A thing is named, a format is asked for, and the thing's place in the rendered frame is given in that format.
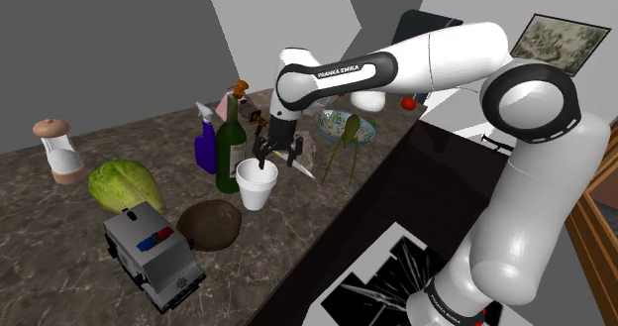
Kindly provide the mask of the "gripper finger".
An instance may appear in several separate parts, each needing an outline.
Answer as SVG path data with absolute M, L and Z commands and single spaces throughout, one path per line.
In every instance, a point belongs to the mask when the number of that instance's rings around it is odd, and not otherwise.
M 302 136 L 293 136 L 291 139 L 288 140 L 288 146 L 286 148 L 288 152 L 286 165 L 288 167 L 292 167 L 296 158 L 302 155 L 303 141 L 304 139 Z
M 270 153 L 270 145 L 266 138 L 262 136 L 256 136 L 253 145 L 253 154 L 258 161 L 258 167 L 264 168 L 265 158 Z

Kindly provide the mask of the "silver kitchen knife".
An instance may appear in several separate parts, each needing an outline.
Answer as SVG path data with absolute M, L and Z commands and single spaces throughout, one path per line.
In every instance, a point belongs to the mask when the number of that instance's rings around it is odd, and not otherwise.
M 279 152 L 279 151 L 273 151 L 276 155 L 278 155 L 279 157 L 281 157 L 284 160 L 288 160 L 289 154 L 288 153 L 284 153 L 284 152 Z M 310 170 L 308 170 L 306 167 L 304 167 L 300 162 L 298 162 L 297 160 L 292 161 L 292 166 L 295 167 L 296 169 L 300 170 L 301 172 L 303 172 L 304 174 L 306 174 L 307 176 L 315 179 L 315 176 L 311 173 Z

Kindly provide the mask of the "green wine bottle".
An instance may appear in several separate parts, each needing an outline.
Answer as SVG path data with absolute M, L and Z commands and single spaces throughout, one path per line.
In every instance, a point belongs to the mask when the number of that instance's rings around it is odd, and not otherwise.
M 216 186 L 223 193 L 236 193 L 237 165 L 246 158 L 247 134 L 238 120 L 239 98 L 226 96 L 227 117 L 216 133 Z

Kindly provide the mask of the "white foam cup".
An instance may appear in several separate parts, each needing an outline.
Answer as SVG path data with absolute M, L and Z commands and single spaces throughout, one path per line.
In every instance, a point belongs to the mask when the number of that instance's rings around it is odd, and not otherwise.
M 261 210 L 276 185 L 277 178 L 278 168 L 270 161 L 265 161 L 263 168 L 259 167 L 256 158 L 240 162 L 236 169 L 236 179 L 245 208 L 250 211 Z

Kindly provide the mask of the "patterned ceramic bowl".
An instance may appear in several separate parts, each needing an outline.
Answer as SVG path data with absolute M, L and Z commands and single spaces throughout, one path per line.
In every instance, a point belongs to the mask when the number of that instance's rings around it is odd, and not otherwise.
M 327 109 L 316 113 L 313 121 L 319 132 L 332 144 L 336 144 L 343 134 L 350 112 Z M 355 134 L 359 144 L 367 144 L 377 136 L 375 126 L 366 119 L 360 118 L 360 126 Z

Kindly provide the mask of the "blue spray bottle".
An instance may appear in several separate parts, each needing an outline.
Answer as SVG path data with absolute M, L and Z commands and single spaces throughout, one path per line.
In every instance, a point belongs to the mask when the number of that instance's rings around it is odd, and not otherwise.
M 216 173 L 216 136 L 212 125 L 213 112 L 206 105 L 196 102 L 201 118 L 202 134 L 194 140 L 196 163 L 210 174 Z

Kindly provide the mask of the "pink box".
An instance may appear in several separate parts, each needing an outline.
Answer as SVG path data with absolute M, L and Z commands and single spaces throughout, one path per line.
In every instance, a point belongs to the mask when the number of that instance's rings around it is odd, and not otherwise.
M 232 91 L 228 91 L 220 100 L 216 113 L 223 120 L 227 120 L 227 109 L 228 109 L 228 97 L 232 94 Z

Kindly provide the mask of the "brown coconut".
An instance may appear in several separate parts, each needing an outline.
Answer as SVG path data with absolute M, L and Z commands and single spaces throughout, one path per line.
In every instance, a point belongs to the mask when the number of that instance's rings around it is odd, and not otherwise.
M 214 252 L 231 246 L 240 234 L 241 211 L 220 199 L 196 203 L 179 217 L 176 228 L 193 242 L 193 249 Z

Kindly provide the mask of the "green cabbage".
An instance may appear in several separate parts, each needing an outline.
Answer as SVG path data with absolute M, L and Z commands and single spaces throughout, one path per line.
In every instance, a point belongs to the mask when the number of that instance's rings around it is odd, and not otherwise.
M 121 213 L 147 202 L 163 213 L 163 198 L 151 172 L 134 160 L 111 160 L 88 176 L 88 190 L 106 210 Z

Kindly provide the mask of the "grey toy police van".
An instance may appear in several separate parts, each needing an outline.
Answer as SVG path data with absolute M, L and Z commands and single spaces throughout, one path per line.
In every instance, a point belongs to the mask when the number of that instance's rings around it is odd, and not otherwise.
M 186 239 L 148 203 L 103 222 L 108 253 L 163 314 L 177 307 L 206 277 Z

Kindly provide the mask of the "black and white robot stand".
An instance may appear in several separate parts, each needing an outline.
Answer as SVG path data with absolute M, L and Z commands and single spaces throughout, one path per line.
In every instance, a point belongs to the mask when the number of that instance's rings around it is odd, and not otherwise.
M 410 326 L 407 298 L 445 263 L 394 223 L 312 302 L 302 326 Z

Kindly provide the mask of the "white and tan grinder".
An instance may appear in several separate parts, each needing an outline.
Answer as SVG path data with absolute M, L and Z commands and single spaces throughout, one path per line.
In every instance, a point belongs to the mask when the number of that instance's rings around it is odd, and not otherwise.
M 69 124 L 56 118 L 44 119 L 33 126 L 33 133 L 45 148 L 51 175 L 59 184 L 77 183 L 88 175 L 87 167 L 67 135 L 69 131 Z

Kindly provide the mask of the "wooden furniture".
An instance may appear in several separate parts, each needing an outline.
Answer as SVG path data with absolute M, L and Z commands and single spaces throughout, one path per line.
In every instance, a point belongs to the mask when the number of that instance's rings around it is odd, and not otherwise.
M 618 238 L 591 192 L 618 169 L 618 117 L 599 169 L 566 219 L 566 229 L 605 326 L 618 326 Z

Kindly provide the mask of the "brown handled tool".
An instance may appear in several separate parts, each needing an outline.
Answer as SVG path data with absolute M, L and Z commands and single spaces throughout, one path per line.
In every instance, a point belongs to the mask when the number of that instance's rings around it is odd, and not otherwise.
M 262 127 L 268 128 L 269 121 L 261 116 L 261 111 L 254 106 L 244 108 L 244 115 L 250 124 L 259 124 Z

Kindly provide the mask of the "framed wall picture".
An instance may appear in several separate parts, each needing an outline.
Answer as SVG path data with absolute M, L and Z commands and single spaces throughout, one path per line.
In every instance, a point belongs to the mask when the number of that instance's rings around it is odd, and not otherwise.
M 574 77 L 610 32 L 608 27 L 535 13 L 510 55 L 544 61 Z

